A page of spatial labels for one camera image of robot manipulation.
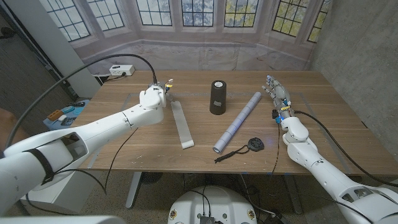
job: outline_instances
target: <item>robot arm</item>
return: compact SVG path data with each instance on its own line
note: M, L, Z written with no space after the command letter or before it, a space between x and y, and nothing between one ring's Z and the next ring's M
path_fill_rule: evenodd
M398 194L382 187L356 183L329 163L308 137L308 129L294 116L289 92L271 76L267 76L267 85L262 88L271 96L277 108L277 111L273 111L273 117L287 131L283 140L289 157L309 170L334 200L357 210L372 222L393 218L391 223L396 223L397 217L391 215L398 212ZM369 220L351 209L338 206L348 222L369 223Z
M41 133L13 144L0 159L0 215L30 190L64 179L97 149L125 132L163 120L165 89L152 85L140 92L140 103L90 124Z

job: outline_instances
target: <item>cable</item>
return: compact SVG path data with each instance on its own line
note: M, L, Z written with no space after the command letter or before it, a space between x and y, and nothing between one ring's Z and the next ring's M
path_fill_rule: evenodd
M299 194L299 195L303 195L303 196L311 196L311 197L320 198L320 199L323 199L323 200L327 200L327 201L329 201L329 202L335 202L335 203L337 203L337 204L339 204L339 205L342 205L342 206L344 206L344 207L346 207L346 208L351 209L352 211L356 212L358 215L361 215L362 217L364 217L370 224L373 224L372 220L370 220L370 219L369 219L368 217L366 217L364 214L362 214L361 212L355 210L354 208L351 208L350 206L348 206L348 205L346 205L346 204L344 204L344 203L338 202L338 201L333 200L333 199L328 199L328 198L324 198L324 197L321 197L321 196L316 196L316 195L307 195L307 194L301 194L301 193L298 193L298 194Z
M34 207L34 208L36 208L36 209L38 209L38 210L40 210L40 211L50 212L50 213L54 213L54 214L57 214L57 215L74 215L74 214L67 214L67 213L62 213L62 212L56 212L56 211L47 210L47 209L44 209L44 208L39 208L39 207L37 207L36 205L32 204L32 202L30 202L28 194L29 194L29 193L25 194L27 203L28 203L30 206L32 206L32 207Z
M278 163L278 158L279 158L279 141L280 141L280 127L279 124L278 125L278 151L276 153L276 161L275 161L275 165L274 168L272 170L271 176L274 174L275 168L276 168L276 164Z
M209 205L209 217L210 217L210 214L211 214L211 212L210 212L210 202L209 202L209 200L207 199L206 195L204 195L204 194L202 194L202 193L200 193L200 192L197 192L196 190L189 190L189 191L198 193L198 194L202 195L202 196L207 200L207 204ZM203 216L204 216L204 215L205 215L205 206L203 206Z
M358 165L358 164L347 154L347 152L344 151L344 149L338 144L338 142L336 141L336 139L334 139L334 137L331 135L331 133L329 132L329 130L328 130L318 119L316 119L316 118L313 117L312 115L310 115L310 114L308 114L308 113L306 113L306 112L303 112L303 111L295 111L295 113L297 113L297 114L304 114L304 115L306 115L306 116L312 118L314 121L316 121L316 122L326 131L326 133L328 133L328 135L330 136L331 140L333 140L333 142L334 142L334 143L337 145L337 147L342 151L342 153L343 153L343 154L344 154L344 155L345 155L345 156L346 156L358 169L360 169L364 174L366 174L366 175L369 176L370 178L372 178L372 179L374 179L374 180L376 180L376 181L378 181L378 182L380 182L380 183L383 183L383 184L386 184L386 185L390 185L390 186L393 186L393 187L398 187L398 184L390 183L390 182L384 181L384 180L382 180L382 179L379 179L379 178L373 176L372 174L370 174L369 172L367 172L366 170L364 170L360 165Z
M27 114L33 109L34 106L36 106L45 96L47 96L48 93L50 93L55 87L59 86L59 84L61 84L62 82L64 82L66 79L70 78L71 76L73 76L74 74L82 71L83 69L89 67L90 65L108 59L108 58L113 58L113 57L124 57L124 56L129 56L129 57L136 57L139 58L141 60L143 60L146 64L148 64L149 68L152 70L152 76L154 79L154 83L157 83L157 79L156 79L156 75L155 75L155 70L152 67L152 65L145 60L144 58L142 58L141 56L135 55L135 54L115 54L115 55L108 55L105 57L101 57L93 62L90 62L86 65L83 65L81 67L79 67L78 69L76 69L75 71L71 72L71 74L61 78L59 81L57 81L54 85L52 85L50 88L48 88L44 93L42 93L21 115L21 117L18 119L17 123L15 124L15 126L12 128L12 131L10 132L10 135L8 135L7 138L7 142L6 142L6 147L5 149L7 149L11 144L12 144L12 140L14 139L14 136L17 133L17 130L19 128L19 126L21 125L22 121L25 119L25 117L27 116Z
M123 72L122 75L120 75L120 76L118 76L116 78L107 79L107 80L105 80L105 82L109 82L109 81L112 81L112 80L117 80L117 79L125 77L125 76L126 76L126 72Z
M114 155L114 157L113 157L113 160L112 160L112 163L111 163L111 166L109 167L108 174L107 174L107 176L106 176L105 187L104 187L105 193L106 193L106 186L107 186L107 184L108 184L108 178L109 178L109 175L110 175L110 173L111 173L111 169L112 169L112 166L113 166L113 162L114 162L114 160L116 159L116 156L118 155L120 149L122 149L122 147L124 146L124 144L131 138L131 136L132 136L137 130L138 130L138 128L136 128L136 129L130 134L130 136L123 142L123 144L120 146L120 148L118 149L118 151L115 153L115 155Z
M247 187L247 185L246 185L246 182L244 181L243 175L242 175L242 174L240 174L240 175L241 175L241 178L242 178L242 180L243 180L243 184L244 184L244 187L245 187L245 189L246 189L246 192L248 193L248 198L249 198L250 204L252 204L254 207L258 208L259 210L261 210L261 211L263 211L263 212L270 213L272 216L276 216L276 214L275 214L274 212L270 212L270 211L268 211L268 210L262 209L262 208L258 207L257 205L255 205L255 204L251 201L250 195L249 195L249 191L248 191L248 187Z

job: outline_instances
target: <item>metal frame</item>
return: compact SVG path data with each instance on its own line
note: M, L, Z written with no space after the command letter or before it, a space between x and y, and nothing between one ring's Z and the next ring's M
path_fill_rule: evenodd
M238 0L236 0L235 12L226 12L226 3L227 3L227 2L228 2L228 0L225 1L224 27L254 27L254 22L253 22L253 25L252 25L252 26L245 26L245 25L244 25L244 21L246 20L246 14L254 14L254 21L256 20L256 14L257 14L257 8L258 8L258 6L259 6L259 0L257 0L257 5L256 5L256 11L255 11L255 13L252 13L252 12L247 13L247 11L248 11L248 2L249 2L249 0L246 0L246 9L244 10L244 13L236 13L236 8L237 8L237 6L238 6ZM226 25L225 25L225 19L226 19L226 15L227 15L227 14L234 14L234 26L226 26ZM243 16L243 26L235 26L235 21L236 21L236 15L237 15L237 14L244 14L244 16Z
M149 8L148 0L146 0L146 1L147 1L147 5L148 5L148 11L140 10L139 6L138 6L138 2L136 0L137 8L138 8L138 14L139 14L139 17L141 18L141 23L142 23L143 26L173 26L172 13L171 13L171 10L170 10L170 0L168 0L169 1L169 11L168 11L168 13L170 14L170 23L171 23L170 25L163 25L162 15L160 13L161 12L167 12L167 11L161 11L160 10L159 0L157 0L157 6L159 7L159 11L151 11L150 8ZM144 22L142 21L141 12L149 12L150 21L151 21L152 24L144 24ZM150 14L151 12L159 12L159 14L160 14L160 22L162 23L161 25L154 24L154 21L152 20L152 15Z
M193 11L193 0L192 0L192 12L184 12L183 11L183 6L182 6L182 0L181 0L181 11L182 11L182 25L183 26L186 26L186 27L213 27L214 26L214 0L212 0L213 1L213 12L204 12L204 7L205 7L205 0L201 0L201 2L202 2L202 4L201 4L201 12L194 12ZM185 25L184 24L184 13L191 13L192 14L192 25ZM202 16L201 16L201 26L198 26L198 25L194 25L193 24L193 14L194 13L201 13L202 14ZM205 26L205 25L203 25L203 21L205 20L204 19L204 15L205 14L212 14L213 15L213 21L212 21L212 23L211 23L211 26Z
M313 23L313 25L312 25L310 35L308 35L307 41L309 41L309 42L311 42L311 43L316 43L315 41L310 40L310 36L311 36L311 33L312 33L313 28L315 27L315 28L318 28L318 29L320 29L320 30L322 29L322 26L321 26L321 27L315 26L315 24L317 23L319 14L320 14L321 12L322 12L322 13L325 13L326 15L328 14L329 7L328 7L328 10L327 10L326 12L322 11L322 6L323 6L323 4L325 3L325 1L326 1L326 0L323 0L323 3L322 3L322 5L321 5L321 8L320 8L320 10L319 10L319 12L318 12L317 18L315 19L315 21L314 21L314 23Z
M298 11L299 7L307 8L308 6L306 6L306 7L300 6L300 3L301 3L302 0L300 0L300 1L298 2L298 4L293 4L293 3L285 2L285 1L283 1L283 0L279 1L278 8L277 8L277 12L278 12L281 2L288 4L287 9L286 9L286 12L285 12L285 15L284 15L283 17L280 17L280 16L278 16L277 13L276 13L275 18L274 18L274 22L272 23L272 30L273 30L273 31L276 31L276 32L280 32L281 34L286 34L286 33L282 32L282 28L283 28L283 26L284 26L285 20L292 21L292 25L290 25L289 33L286 34L286 35L289 35L289 36L291 36L291 37L296 37L296 36L294 36L294 35L291 35L291 34L290 34L290 31L292 31L293 22L297 22L297 21L294 20L294 19L296 18L297 11ZM293 20L286 18L286 14L287 14L287 11L289 10L289 7L290 7L290 6L297 6L296 11L294 12ZM280 30L275 30L275 29L274 29L275 21L276 21L276 18L277 18L277 17L283 19L282 26L280 27Z
M82 39L82 38L84 38L84 37L88 37L89 35L91 35L90 32L89 32L88 29L87 29L87 26L86 26L85 22L83 21L83 18L81 17L81 14L80 14L79 10L77 10L77 7L76 7L76 5L75 5L75 3L74 3L73 1L72 1L73 6L68 6L68 7L64 7L63 4L62 4L62 2L59 1L59 2L61 3L61 5L62 5L62 7L60 7L58 1L55 1L55 2L57 3L57 5L58 5L59 9L54 9L54 8L52 7L52 5L51 5L51 3L50 3L49 0L47 0L47 2L48 2L48 4L50 5L50 7L51 7L51 9L52 9L52 11L47 11L47 13L54 12L55 16L57 17L57 19L58 19L58 21L59 21L59 23L60 23L61 25L62 25L62 22L61 22L60 18L58 17L56 11L65 10L65 12L67 13L68 18L69 18L69 20L70 20L70 22L71 22L72 24L71 24L71 25L67 25L67 26L62 25L61 27L58 27L58 29L61 29L61 28L62 28L62 29L65 29L65 32L68 34L68 37L69 37L69 39L70 39L70 40L68 40L68 42L72 42L72 41L75 41L75 40L80 40L80 39ZM70 18L67 9L73 8L73 7L76 9L77 13L79 14L80 19L81 19L81 22L77 22L77 23L73 23L73 22L72 22L72 19ZM83 24L85 25L88 35L85 35L85 36L81 36L81 35L80 35L78 29L77 29L76 26L75 26L75 24L79 24L79 23L83 23ZM67 29L66 29L66 27L70 27L70 26L73 26L73 27L75 28L77 34L79 35L79 38L73 39L73 40L72 40L72 38L70 38L69 32L68 32Z
M101 10L100 10L100 7L99 7L99 5L97 4L97 2L100 2L100 1L105 2L106 8L107 8L108 11L109 11L109 15L103 15L103 14L102 14L102 12L101 12ZM113 14L112 14L111 11L109 10L108 3L106 3L106 1L104 1L104 0L92 0L92 1L89 2L89 3L92 3L92 2L95 2L96 6L97 6L97 8L98 8L98 10L99 10L99 13L101 13L101 16L95 17L95 19L103 18L104 21L105 21L105 24L106 24L107 29L106 29L106 30L103 30L103 31L113 30L113 29L117 29L117 28L120 28L120 27L124 27L124 22L123 22L123 20L121 19L122 17L121 17L121 15L120 15L120 11L119 11L118 5L116 4L115 0L113 0L113 2L114 2L114 4L115 4L116 9L118 10L118 12L117 12L117 13L113 13ZM120 20L122 21L122 24L123 24L122 26L119 26L119 27L118 27L118 26L116 25L116 23L114 22L114 19L113 19L112 16L113 16L113 15L116 15L116 14L119 14ZM105 20L105 18L104 18L105 16L111 16L115 28L109 28L108 23L106 22L106 20Z

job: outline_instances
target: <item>black keychain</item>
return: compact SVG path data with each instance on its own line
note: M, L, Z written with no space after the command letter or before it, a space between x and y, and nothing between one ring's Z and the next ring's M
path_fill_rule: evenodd
M245 152L239 152L239 151L242 150L244 147L247 147L248 150L245 151ZM228 154L225 155L225 156L221 156L221 157L215 159L214 161L215 161L215 163L217 163L217 162L221 162L221 161L223 161L224 159L227 159L227 158L229 158L229 157L231 157L231 156L233 156L233 155L235 155L235 154L246 154L246 153L248 153L250 150L252 150L252 151L254 151L254 152L258 152L258 151L263 150L263 149L264 149L264 143L262 143L261 139L259 139L259 138L252 138L252 139L249 140L249 142L248 142L247 145L244 145L242 148L240 148L240 149L238 149L238 150L236 150L236 151L230 152L230 153L228 153Z

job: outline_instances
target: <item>electrical outlet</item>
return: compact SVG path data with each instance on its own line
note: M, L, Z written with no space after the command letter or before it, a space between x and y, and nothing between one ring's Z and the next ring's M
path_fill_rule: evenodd
M111 75L120 76L123 72L126 72L126 75L132 75L135 69L132 65L112 65L109 71L111 72Z

